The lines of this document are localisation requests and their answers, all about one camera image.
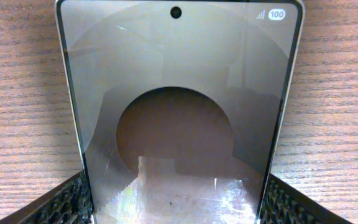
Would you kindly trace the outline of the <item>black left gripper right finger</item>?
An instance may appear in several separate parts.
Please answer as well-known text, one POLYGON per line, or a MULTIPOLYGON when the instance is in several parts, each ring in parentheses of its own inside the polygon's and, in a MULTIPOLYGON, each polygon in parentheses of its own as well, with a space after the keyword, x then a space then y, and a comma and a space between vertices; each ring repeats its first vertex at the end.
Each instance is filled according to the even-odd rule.
POLYGON ((262 208, 261 224, 351 224, 271 174, 262 208))

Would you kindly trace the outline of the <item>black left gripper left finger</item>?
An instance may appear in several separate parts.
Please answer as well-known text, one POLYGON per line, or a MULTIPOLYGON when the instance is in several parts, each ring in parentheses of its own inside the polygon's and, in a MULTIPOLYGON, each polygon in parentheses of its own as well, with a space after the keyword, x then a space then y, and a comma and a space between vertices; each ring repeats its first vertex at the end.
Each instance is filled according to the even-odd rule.
POLYGON ((92 222, 93 203, 86 174, 81 171, 0 224, 87 224, 92 222))

